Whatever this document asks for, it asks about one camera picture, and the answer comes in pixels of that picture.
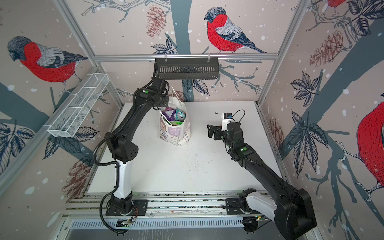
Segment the purple snack packet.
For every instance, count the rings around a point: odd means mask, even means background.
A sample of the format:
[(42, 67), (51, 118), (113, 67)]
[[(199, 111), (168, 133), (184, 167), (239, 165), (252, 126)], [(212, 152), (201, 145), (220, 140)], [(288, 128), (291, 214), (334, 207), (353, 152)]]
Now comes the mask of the purple snack packet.
[(163, 116), (169, 121), (173, 122), (177, 120), (177, 110), (173, 108), (165, 108), (162, 111)]

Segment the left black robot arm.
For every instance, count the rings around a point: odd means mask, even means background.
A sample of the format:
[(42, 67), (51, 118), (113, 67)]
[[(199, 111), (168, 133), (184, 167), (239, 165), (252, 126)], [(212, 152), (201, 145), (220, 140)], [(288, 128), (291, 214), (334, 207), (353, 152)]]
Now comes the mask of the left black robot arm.
[(134, 92), (131, 109), (118, 127), (105, 136), (112, 158), (117, 162), (117, 183), (109, 203), (125, 213), (132, 209), (131, 161), (139, 153), (139, 147), (133, 143), (135, 132), (149, 110), (158, 111), (168, 106), (169, 89), (167, 81), (153, 77)]

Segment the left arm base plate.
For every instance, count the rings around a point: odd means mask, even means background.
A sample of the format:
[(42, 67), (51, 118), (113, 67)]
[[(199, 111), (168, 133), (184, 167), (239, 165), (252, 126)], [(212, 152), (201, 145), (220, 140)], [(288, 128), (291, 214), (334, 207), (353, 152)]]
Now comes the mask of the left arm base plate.
[(148, 200), (109, 200), (107, 203), (106, 216), (122, 217), (122, 216), (145, 216)]

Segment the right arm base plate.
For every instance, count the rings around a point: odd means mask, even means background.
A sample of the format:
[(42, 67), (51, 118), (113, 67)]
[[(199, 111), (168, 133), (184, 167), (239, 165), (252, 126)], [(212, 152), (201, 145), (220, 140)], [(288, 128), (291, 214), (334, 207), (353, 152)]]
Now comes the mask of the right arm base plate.
[(258, 211), (248, 209), (239, 198), (225, 199), (224, 209), (227, 215), (262, 215)]

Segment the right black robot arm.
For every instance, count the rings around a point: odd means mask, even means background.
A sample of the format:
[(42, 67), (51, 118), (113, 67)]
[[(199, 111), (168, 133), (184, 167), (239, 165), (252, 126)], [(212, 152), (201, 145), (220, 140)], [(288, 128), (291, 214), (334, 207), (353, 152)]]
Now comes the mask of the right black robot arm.
[(278, 176), (247, 144), (241, 123), (231, 122), (224, 131), (220, 126), (208, 125), (208, 137), (225, 144), (231, 159), (250, 172), (267, 190), (270, 198), (248, 189), (239, 195), (245, 213), (259, 212), (272, 220), (280, 234), (295, 240), (317, 226), (315, 211), (309, 193), (296, 189)]

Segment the white printed paper bag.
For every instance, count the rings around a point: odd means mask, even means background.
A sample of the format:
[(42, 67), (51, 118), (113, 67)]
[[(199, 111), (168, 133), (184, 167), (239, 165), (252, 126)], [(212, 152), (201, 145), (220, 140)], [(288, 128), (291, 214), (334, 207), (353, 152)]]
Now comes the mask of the white printed paper bag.
[[(171, 143), (175, 146), (185, 147), (191, 139), (191, 125), (187, 107), (183, 98), (179, 96), (178, 91), (171, 87), (169, 96), (169, 103), (167, 107), (162, 107), (160, 110), (160, 127), (159, 136), (165, 142)], [(180, 126), (172, 126), (162, 114), (165, 108), (180, 109), (186, 113), (186, 119)]]

